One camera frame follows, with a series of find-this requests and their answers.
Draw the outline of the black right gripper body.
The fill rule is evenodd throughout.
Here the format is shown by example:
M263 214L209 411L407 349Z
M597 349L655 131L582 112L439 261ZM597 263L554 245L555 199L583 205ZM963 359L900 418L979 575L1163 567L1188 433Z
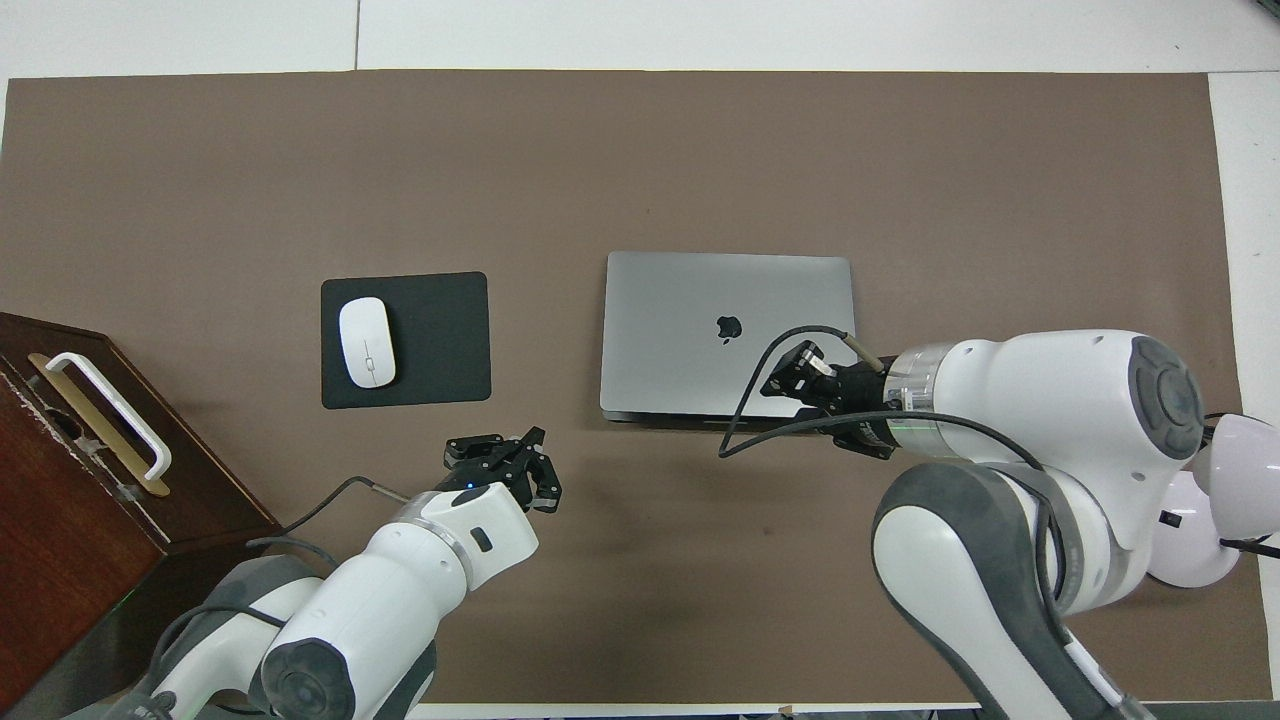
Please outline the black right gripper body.
M820 407L831 416L886 411L884 370L876 370L870 363L832 366L833 375L820 379L823 400ZM888 460L896 448L886 420L856 420L820 430L842 450L868 457Z

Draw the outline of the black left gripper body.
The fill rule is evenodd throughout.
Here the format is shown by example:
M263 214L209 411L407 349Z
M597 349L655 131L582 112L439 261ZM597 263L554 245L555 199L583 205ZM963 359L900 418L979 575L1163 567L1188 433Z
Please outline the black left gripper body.
M484 491L489 486L506 487L517 501L536 498L536 480L532 466L535 455L485 456L465 461L465 489Z

